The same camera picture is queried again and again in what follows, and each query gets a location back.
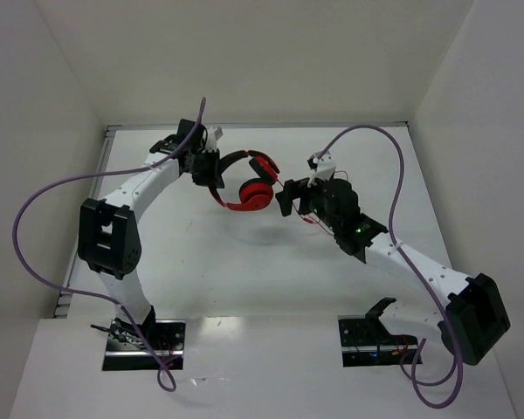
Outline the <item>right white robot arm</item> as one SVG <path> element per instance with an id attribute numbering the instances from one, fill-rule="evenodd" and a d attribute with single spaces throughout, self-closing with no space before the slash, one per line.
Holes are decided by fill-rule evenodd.
<path id="1" fill-rule="evenodd" d="M 276 199 L 283 216 L 294 209 L 317 216 L 346 254 L 395 280 L 416 280 L 432 297 L 430 310 L 381 299 L 366 314 L 365 331 L 374 343 L 384 344 L 395 334 L 435 340 L 464 364 L 476 366 L 509 330 L 507 310 L 491 277 L 454 271 L 396 238 L 391 228 L 362 212 L 349 182 L 288 180 Z"/>

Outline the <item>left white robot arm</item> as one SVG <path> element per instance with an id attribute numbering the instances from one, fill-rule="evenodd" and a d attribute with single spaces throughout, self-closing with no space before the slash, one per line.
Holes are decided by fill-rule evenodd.
<path id="1" fill-rule="evenodd" d="M 182 174 L 202 186 L 223 181 L 217 174 L 223 136 L 220 127 L 207 128 L 181 120 L 177 131 L 148 151 L 141 171 L 101 199 L 86 199 L 79 213 L 78 257 L 96 272 L 115 299 L 115 318 L 106 330 L 113 338 L 140 349 L 158 337 L 155 309 L 145 297 L 137 265 L 142 247 L 138 223 L 154 200 Z"/>

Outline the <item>red black headphones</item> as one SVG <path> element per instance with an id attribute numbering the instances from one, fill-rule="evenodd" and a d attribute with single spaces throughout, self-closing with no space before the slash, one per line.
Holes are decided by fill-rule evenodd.
<path id="1" fill-rule="evenodd" d="M 218 173 L 221 175 L 232 164 L 249 158 L 249 166 L 257 177 L 244 182 L 238 190 L 240 203 L 225 202 L 216 186 L 209 186 L 211 196 L 222 207 L 236 212 L 253 212 L 268 207 L 274 197 L 273 185 L 279 180 L 280 170 L 275 161 L 260 151 L 239 150 L 219 160 Z"/>

